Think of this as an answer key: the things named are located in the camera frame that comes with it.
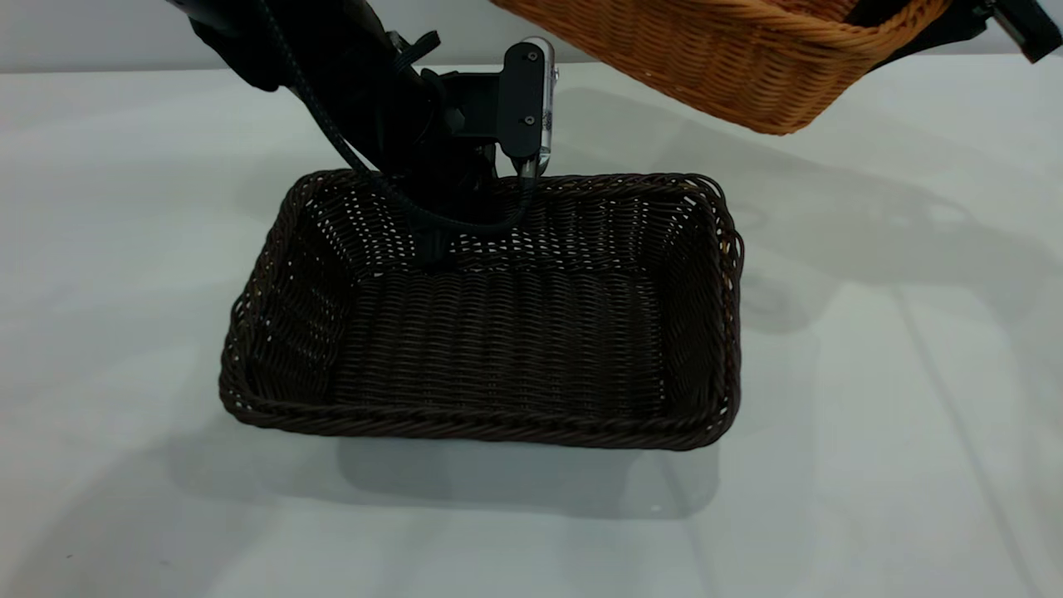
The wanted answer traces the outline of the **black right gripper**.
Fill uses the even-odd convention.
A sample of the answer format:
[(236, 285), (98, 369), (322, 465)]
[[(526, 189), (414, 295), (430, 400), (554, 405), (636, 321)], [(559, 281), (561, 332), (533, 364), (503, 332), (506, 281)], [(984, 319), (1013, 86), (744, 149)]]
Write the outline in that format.
[[(854, 25), (880, 25), (908, 4), (907, 0), (855, 1), (845, 22)], [(1002, 27), (1030, 64), (1036, 64), (1054, 50), (1061, 49), (1061, 30), (1039, 1), (952, 1), (934, 22), (891, 56), (874, 65), (872, 71), (923, 51), (980, 37), (988, 30), (990, 16)]]

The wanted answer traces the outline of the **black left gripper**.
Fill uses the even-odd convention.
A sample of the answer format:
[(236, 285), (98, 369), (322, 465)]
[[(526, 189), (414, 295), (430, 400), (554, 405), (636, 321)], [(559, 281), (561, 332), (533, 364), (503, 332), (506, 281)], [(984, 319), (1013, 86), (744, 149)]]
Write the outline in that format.
[[(492, 136), (467, 137), (497, 109), (497, 72), (382, 71), (377, 81), (379, 170), (406, 199), (414, 227), (497, 226)], [(417, 268), (454, 268), (454, 234), (414, 229)]]

